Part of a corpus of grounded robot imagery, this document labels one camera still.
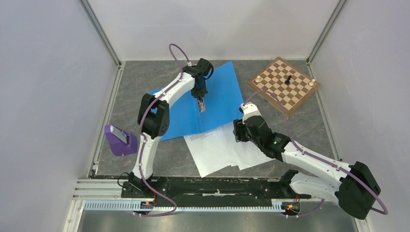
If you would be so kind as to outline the blue file folder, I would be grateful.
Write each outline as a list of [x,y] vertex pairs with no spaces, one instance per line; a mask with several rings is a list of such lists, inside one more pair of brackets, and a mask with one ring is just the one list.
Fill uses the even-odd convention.
[[190,91],[170,108],[170,127],[161,140],[203,133],[242,118],[239,106],[244,102],[232,61],[214,70],[206,81],[205,111],[200,112]]

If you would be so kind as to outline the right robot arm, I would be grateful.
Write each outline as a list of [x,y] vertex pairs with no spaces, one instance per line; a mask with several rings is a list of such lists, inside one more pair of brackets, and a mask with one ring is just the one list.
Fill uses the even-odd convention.
[[314,174],[308,177],[295,170],[287,171],[279,184],[283,196],[305,194],[323,198],[360,220],[366,219],[370,211],[388,213],[379,198],[381,188],[366,164],[348,164],[307,149],[284,134],[272,132],[261,116],[236,119],[233,126],[237,142],[252,143],[266,157]]

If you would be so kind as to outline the printed white paper sheet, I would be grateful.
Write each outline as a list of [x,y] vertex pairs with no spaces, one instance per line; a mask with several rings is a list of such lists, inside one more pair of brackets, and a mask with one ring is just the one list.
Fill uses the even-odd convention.
[[227,166],[236,166],[227,130],[218,127],[203,133],[184,136],[200,177],[205,177]]

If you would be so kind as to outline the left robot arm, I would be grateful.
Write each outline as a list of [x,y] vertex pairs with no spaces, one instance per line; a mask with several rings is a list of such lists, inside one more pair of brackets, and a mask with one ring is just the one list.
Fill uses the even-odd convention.
[[152,185],[147,180],[152,176],[153,160],[158,143],[170,126],[170,108],[188,91],[197,100],[199,112],[205,111],[204,96],[208,93],[206,80],[214,72],[210,61],[201,58],[195,65],[181,68],[178,76],[166,87],[154,94],[142,97],[138,125],[140,146],[137,163],[129,174],[129,184],[140,197],[151,193]]

